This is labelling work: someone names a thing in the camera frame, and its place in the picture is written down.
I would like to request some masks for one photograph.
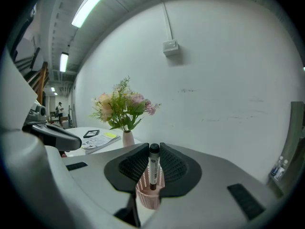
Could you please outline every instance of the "white wall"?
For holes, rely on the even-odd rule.
[[[50,116],[50,96],[46,96],[45,107],[46,107],[46,116],[48,119]]]
[[[139,12],[106,36],[87,58],[75,88],[78,126],[106,127],[89,115],[91,98],[122,78],[162,103],[133,131],[224,157],[262,182],[283,149],[290,102],[305,100],[301,59],[268,10],[247,0],[166,0],[182,49],[166,58],[161,5]]]
[[[76,127],[77,125],[76,125],[76,122],[74,121],[75,118],[74,118],[74,112],[73,112],[73,102],[74,102],[73,91],[74,91],[74,84],[70,89],[70,93],[68,96],[68,105],[70,105],[70,118],[72,120],[73,125]]]
[[[50,112],[55,112],[55,108],[57,105],[55,103],[55,97],[50,96]]]

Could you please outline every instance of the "round white table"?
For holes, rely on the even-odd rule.
[[[107,130],[107,129],[102,129],[102,128],[96,128],[96,127],[76,127],[76,128],[71,128],[71,129],[66,129],[66,131],[72,133],[73,135],[78,136],[81,141],[83,141],[85,138],[83,138],[83,136],[88,132],[88,131],[92,131],[92,130],[100,130],[99,134],[108,132],[108,133],[112,133],[112,134],[116,134],[116,135],[120,135],[122,138],[123,135],[123,131],[121,130]],[[134,140],[135,144],[138,143],[142,143],[139,140],[135,139]],[[107,151],[111,151],[111,150],[115,150],[115,149],[119,149],[119,148],[123,148],[123,143],[122,143],[122,139],[100,149],[97,150],[95,152],[93,152],[92,154],[97,154],[97,153],[102,153],[102,152],[107,152]],[[82,148],[79,148],[77,150],[74,151],[70,151],[70,152],[65,152],[67,157],[73,157],[73,156],[81,156],[81,155],[85,155],[85,151]]]

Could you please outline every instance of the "ceiling light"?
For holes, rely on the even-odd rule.
[[[61,72],[66,72],[69,54],[66,52],[61,53],[61,64],[59,70]]]
[[[99,1],[100,0],[84,0],[72,20],[72,25],[80,28],[90,14],[91,10],[93,10]]]

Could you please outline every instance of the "person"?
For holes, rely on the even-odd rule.
[[[59,124],[61,124],[61,117],[63,115],[63,107],[61,106],[61,102],[58,103],[58,119],[59,119]]]

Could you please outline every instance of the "black mesh pad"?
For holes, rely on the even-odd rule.
[[[149,144],[117,157],[107,163],[104,173],[118,191],[135,194],[135,186],[148,165]],[[160,143],[160,165],[165,187],[160,197],[179,197],[187,194],[201,178],[201,167],[192,158]]]
[[[148,164],[148,147],[143,148],[134,155],[126,157],[119,164],[119,171],[135,182],[138,182]]]

